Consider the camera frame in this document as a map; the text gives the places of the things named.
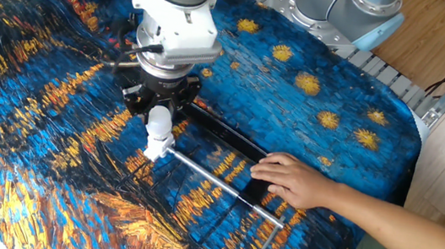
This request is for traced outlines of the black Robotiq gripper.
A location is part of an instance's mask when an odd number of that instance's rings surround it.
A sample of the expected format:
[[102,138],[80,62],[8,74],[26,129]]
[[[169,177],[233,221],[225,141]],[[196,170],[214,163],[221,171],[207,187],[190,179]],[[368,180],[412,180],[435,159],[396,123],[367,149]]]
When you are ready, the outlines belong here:
[[190,105],[202,88],[198,76],[166,79],[157,78],[142,70],[139,80],[141,84],[123,89],[122,96],[129,113],[141,118],[148,117],[154,99],[171,99],[168,108],[175,115],[183,107]]

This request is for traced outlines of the person's right hand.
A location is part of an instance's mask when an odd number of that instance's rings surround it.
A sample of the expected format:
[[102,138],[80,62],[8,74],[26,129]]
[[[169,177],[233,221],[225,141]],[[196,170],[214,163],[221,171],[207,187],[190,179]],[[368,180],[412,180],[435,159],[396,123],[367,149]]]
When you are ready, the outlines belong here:
[[329,199],[341,188],[340,183],[283,152],[268,154],[250,171],[254,180],[269,182],[269,192],[294,208],[328,207]]

